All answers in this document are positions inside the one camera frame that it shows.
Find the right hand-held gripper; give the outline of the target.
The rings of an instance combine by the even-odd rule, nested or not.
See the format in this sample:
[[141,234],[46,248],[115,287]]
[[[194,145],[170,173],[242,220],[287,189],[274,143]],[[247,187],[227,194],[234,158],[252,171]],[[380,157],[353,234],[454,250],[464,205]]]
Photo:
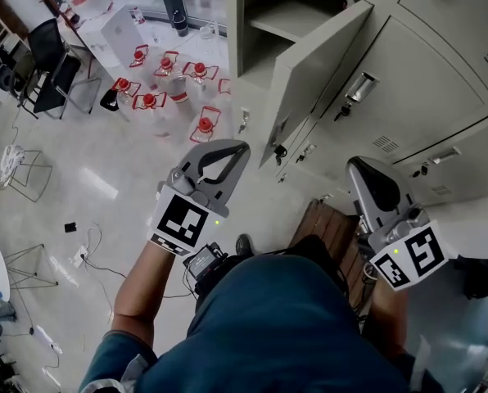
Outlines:
[[421,282],[449,260],[437,222],[415,200],[406,178],[363,156],[347,161],[346,177],[364,231],[359,248],[393,290]]

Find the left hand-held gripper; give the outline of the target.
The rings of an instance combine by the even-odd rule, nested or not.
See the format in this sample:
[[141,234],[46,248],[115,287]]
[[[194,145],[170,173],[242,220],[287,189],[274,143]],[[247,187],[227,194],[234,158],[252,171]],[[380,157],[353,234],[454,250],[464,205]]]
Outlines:
[[228,217],[228,200],[250,155],[248,143],[235,139],[191,148],[158,184],[148,241],[177,256],[203,248]]

